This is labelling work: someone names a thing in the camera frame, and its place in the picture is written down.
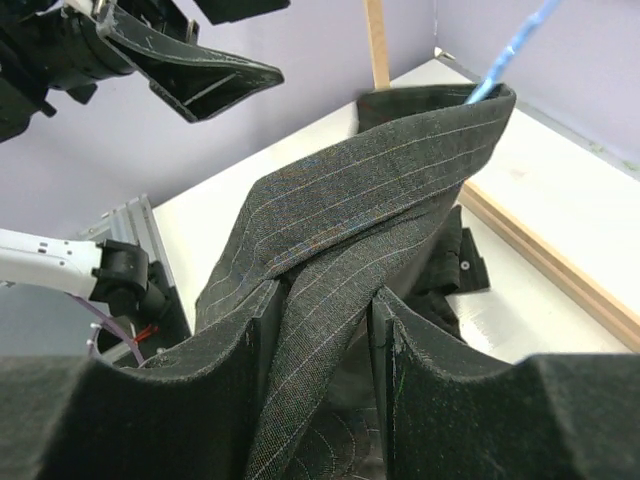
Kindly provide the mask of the light blue wire hanger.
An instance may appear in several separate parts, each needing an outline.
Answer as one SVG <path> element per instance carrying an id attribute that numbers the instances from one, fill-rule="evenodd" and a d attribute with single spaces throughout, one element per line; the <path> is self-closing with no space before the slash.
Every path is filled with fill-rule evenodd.
<path id="1" fill-rule="evenodd" d="M 483 79 L 475 86 L 471 94 L 466 98 L 466 105 L 479 103 L 487 98 L 499 83 L 499 80 L 510 62 L 517 56 L 519 51 L 535 31 L 552 14 L 559 3 L 559 0 L 547 0 L 538 10 L 527 17 L 520 29 L 514 34 L 501 53 L 497 56 Z"/>

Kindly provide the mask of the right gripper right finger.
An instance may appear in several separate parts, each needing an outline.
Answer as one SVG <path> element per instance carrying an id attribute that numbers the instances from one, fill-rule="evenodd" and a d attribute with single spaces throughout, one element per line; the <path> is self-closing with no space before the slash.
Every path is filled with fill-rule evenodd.
<path id="1" fill-rule="evenodd" d="M 391 479 L 635 479 L 639 358 L 544 354 L 508 364 L 392 291 L 368 318 Z"/>

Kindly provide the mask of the dark pinstriped shirt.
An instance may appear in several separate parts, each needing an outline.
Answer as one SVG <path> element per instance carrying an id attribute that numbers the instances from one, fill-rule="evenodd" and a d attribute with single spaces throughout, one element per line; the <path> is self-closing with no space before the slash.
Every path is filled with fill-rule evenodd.
<path id="1" fill-rule="evenodd" d="M 361 95 L 349 139 L 257 180 L 196 303 L 196 325 L 231 319 L 261 284 L 291 281 L 247 479 L 292 459 L 376 291 L 435 236 L 462 184 L 491 157 L 516 103 L 468 84 Z"/>

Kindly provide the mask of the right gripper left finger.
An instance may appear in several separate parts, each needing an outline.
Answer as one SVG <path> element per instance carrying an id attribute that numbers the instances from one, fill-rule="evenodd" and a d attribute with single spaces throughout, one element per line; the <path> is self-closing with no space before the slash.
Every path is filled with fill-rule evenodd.
<path id="1" fill-rule="evenodd" d="M 141 368 L 95 358 L 1 361 L 5 479 L 239 479 L 262 408 L 286 287 Z"/>

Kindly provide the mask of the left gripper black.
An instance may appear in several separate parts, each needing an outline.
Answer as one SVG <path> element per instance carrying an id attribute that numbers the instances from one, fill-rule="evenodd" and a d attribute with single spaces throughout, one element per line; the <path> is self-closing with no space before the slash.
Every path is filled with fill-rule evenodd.
<path id="1" fill-rule="evenodd" d="M 173 1 L 4 1 L 1 139 L 52 117 L 51 90 L 87 104 L 99 82 L 140 73 L 190 123 L 284 83 L 280 69 L 198 44 L 199 24 Z"/>

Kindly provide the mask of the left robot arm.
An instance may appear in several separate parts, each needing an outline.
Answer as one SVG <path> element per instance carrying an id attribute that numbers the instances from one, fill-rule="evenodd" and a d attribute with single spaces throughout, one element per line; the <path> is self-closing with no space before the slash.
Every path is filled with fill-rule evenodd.
<path id="1" fill-rule="evenodd" d="M 87 103 L 99 82 L 139 73 L 190 123 L 280 85 L 271 65 L 198 43 L 199 26 L 172 1 L 5 1 L 1 5 L 1 137 L 55 114 L 50 90 Z M 139 246 L 3 230 L 1 277 L 108 305 L 115 316 L 164 308 Z"/>

